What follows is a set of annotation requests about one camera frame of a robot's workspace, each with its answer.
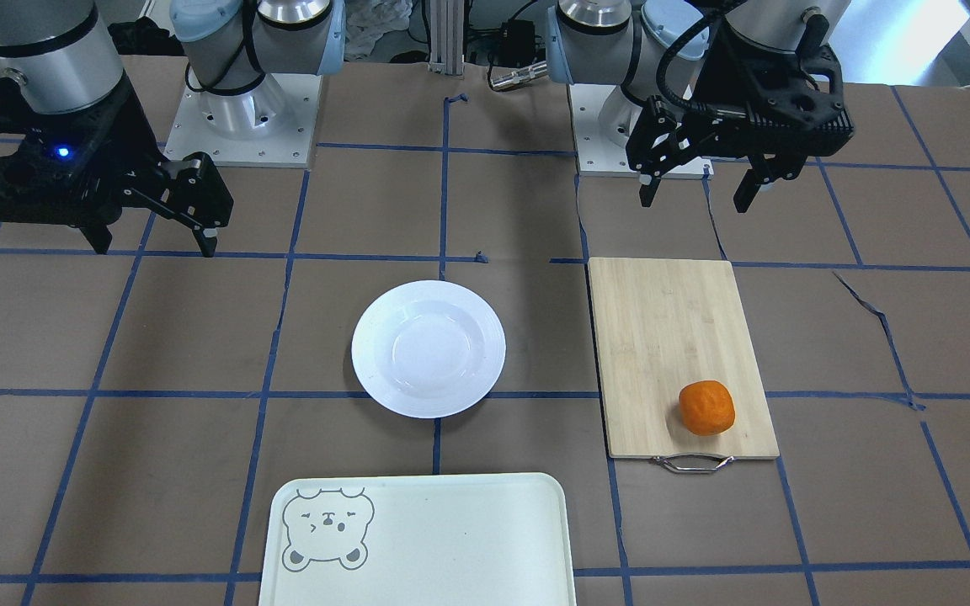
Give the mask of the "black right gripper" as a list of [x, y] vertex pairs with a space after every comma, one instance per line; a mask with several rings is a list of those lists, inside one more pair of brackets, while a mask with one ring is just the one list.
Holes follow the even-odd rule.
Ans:
[[212, 258], [234, 199], [208, 153], [166, 160], [126, 74], [103, 99], [65, 114], [38, 114], [1, 77], [0, 222], [73, 226], [105, 256], [125, 206], [188, 227]]

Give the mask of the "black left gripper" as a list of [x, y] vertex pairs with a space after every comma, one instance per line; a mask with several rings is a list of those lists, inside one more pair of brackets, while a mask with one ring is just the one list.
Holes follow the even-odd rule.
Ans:
[[830, 23], [798, 23], [797, 41], [775, 50], [743, 37], [726, 19], [698, 74], [693, 99], [728, 116], [686, 115], [686, 129], [659, 95], [643, 100], [625, 145], [647, 208], [662, 177], [698, 155], [746, 157], [750, 169], [733, 195], [738, 212], [775, 181], [800, 175], [807, 157], [839, 152], [855, 134], [845, 107], [842, 69], [825, 43]]

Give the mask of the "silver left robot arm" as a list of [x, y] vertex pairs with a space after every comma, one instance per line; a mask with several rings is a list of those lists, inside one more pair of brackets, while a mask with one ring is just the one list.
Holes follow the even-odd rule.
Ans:
[[738, 212], [809, 157], [838, 153], [855, 124], [830, 35], [846, 1], [558, 1], [547, 12], [550, 79], [616, 86], [636, 112], [620, 135], [649, 207], [697, 157], [747, 160]]

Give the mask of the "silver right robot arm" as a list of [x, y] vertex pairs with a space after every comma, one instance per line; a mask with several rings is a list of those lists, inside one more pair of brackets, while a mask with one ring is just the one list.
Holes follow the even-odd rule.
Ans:
[[[288, 122], [278, 74], [339, 72], [343, 1], [173, 1], [184, 79], [220, 136]], [[0, 222], [76, 229], [108, 252], [125, 208], [189, 229], [210, 258], [232, 195], [213, 156], [170, 160], [93, 1], [0, 1]]]

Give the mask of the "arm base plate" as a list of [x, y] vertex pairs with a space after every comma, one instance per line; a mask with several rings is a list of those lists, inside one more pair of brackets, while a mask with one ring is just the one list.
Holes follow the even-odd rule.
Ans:
[[185, 89], [165, 155], [204, 152], [220, 167], [308, 168], [324, 77], [267, 74], [253, 91], [221, 96]]
[[568, 86], [571, 126], [583, 176], [635, 178], [625, 146], [640, 109], [619, 86], [573, 84]]

